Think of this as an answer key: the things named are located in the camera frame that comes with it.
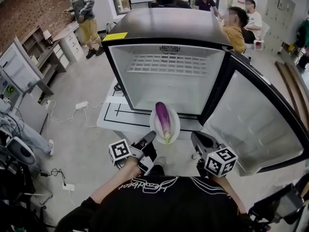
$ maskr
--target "man in yellow shirt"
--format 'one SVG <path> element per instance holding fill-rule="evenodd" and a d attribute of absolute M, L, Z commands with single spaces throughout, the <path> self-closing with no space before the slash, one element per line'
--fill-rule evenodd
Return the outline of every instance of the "man in yellow shirt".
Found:
<path fill-rule="evenodd" d="M 228 14 L 224 15 L 224 27 L 233 49 L 236 52 L 243 53 L 246 50 L 245 40 L 242 36 L 241 29 L 249 22 L 249 17 L 245 10 L 239 7 L 230 7 Z"/>

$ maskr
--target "hand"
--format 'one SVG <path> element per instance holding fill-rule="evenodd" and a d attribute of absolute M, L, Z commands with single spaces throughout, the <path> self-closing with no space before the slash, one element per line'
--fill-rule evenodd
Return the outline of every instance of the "hand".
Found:
<path fill-rule="evenodd" d="M 85 21 L 85 17 L 84 17 L 83 15 L 80 15 L 80 16 L 79 16 L 79 19 L 80 19 L 81 22 L 84 22 L 84 21 Z"/>
<path fill-rule="evenodd" d="M 121 171 L 125 171 L 128 179 L 133 179 L 141 175 L 141 170 L 138 167 L 139 160 L 135 157 L 128 157 Z"/>

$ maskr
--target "dark shirt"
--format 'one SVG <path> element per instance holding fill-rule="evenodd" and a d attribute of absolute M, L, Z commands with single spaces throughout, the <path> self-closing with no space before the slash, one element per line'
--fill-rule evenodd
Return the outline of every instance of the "dark shirt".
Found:
<path fill-rule="evenodd" d="M 190 5 L 187 2 L 182 1 L 182 0 L 177 0 L 176 5 L 183 9 L 191 9 Z"/>
<path fill-rule="evenodd" d="M 216 7 L 216 3 L 214 0 L 206 0 L 206 2 L 203 0 L 195 0 L 195 6 L 198 6 L 199 10 L 210 11 L 211 7 Z"/>
<path fill-rule="evenodd" d="M 59 222 L 55 232 L 241 231 L 239 210 L 216 182 L 201 177 L 141 176 L 96 204 L 91 198 Z"/>

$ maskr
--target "purple eggplant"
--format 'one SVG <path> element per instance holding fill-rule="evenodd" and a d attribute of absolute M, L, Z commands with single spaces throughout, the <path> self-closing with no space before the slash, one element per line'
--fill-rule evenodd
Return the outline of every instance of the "purple eggplant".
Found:
<path fill-rule="evenodd" d="M 168 144 L 171 139 L 170 119 L 169 119 L 168 110 L 164 103 L 158 102 L 155 105 L 155 111 L 156 111 L 156 115 L 158 116 L 161 126 L 162 126 L 165 143 Z"/>

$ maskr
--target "black refrigerator frame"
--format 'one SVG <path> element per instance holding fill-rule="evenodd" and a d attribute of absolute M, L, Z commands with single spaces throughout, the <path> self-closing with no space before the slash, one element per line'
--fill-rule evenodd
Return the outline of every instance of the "black refrigerator frame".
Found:
<path fill-rule="evenodd" d="M 201 42 L 197 40 L 190 39 L 177 39 L 177 38 L 124 38 L 120 40 L 111 40 L 103 41 L 103 47 L 106 52 L 106 56 L 111 64 L 112 70 L 115 74 L 115 77 L 122 89 L 122 92 L 128 102 L 128 105 L 132 110 L 136 111 L 146 111 L 149 110 L 140 110 L 134 109 L 132 103 L 128 97 L 124 84 L 120 78 L 116 65 L 113 61 L 112 55 L 110 53 L 110 46 L 118 45 L 134 45 L 134 44 L 173 44 L 173 45 L 189 45 L 189 46 L 200 46 L 213 48 L 218 50 L 224 50 L 225 56 L 220 67 L 219 73 L 217 75 L 214 86 L 210 92 L 209 98 L 206 102 L 206 105 L 200 115 L 191 115 L 191 114 L 180 114 L 180 115 L 191 115 L 197 116 L 200 124 L 204 126 L 207 119 L 214 112 L 216 106 L 218 105 L 221 97 L 223 96 L 233 74 L 235 71 L 240 72 L 244 77 L 246 77 L 251 83 L 254 84 L 277 108 L 277 110 L 282 114 L 285 120 L 288 122 L 296 136 L 298 137 L 300 143 L 303 146 L 303 153 L 293 159 L 262 168 L 258 173 L 272 171 L 275 169 L 283 168 L 298 162 L 301 162 L 309 158 L 309 134 L 300 120 L 299 116 L 296 114 L 294 109 L 286 101 L 286 99 L 279 93 L 279 91 L 267 81 L 263 75 L 257 71 L 252 65 L 248 64 L 248 59 L 243 55 L 230 50 L 230 47 L 222 46 L 219 43 L 212 42 Z"/>

